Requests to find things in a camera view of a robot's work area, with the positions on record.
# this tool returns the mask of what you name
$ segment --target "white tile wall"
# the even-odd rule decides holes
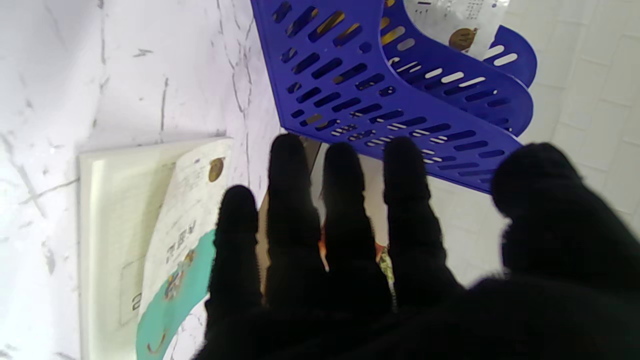
[[[521,141],[555,143],[640,236],[640,1],[511,0],[504,23],[540,63]],[[429,183],[456,277],[469,285],[499,271],[506,221],[490,198]]]

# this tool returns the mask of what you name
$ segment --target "packaged item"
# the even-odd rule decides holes
[[[509,0],[404,0],[425,35],[482,60],[502,23]]]

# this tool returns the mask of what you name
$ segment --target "paper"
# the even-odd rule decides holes
[[[138,359],[162,359],[182,321],[207,295],[231,145],[218,140],[176,162],[145,260]]]

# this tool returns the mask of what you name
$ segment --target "black glove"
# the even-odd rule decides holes
[[[397,305],[435,305],[463,287],[445,265],[422,155],[410,139],[396,138],[386,146],[384,161]],[[319,255],[321,228],[303,145],[294,135],[276,138],[269,162],[271,265],[264,302],[255,254],[255,201],[243,186],[226,192],[214,241],[211,298],[205,304],[207,345],[199,359],[275,354],[326,332],[366,326],[391,311],[388,282],[376,263],[365,214],[364,177],[350,145],[328,149],[323,181],[329,272]]]

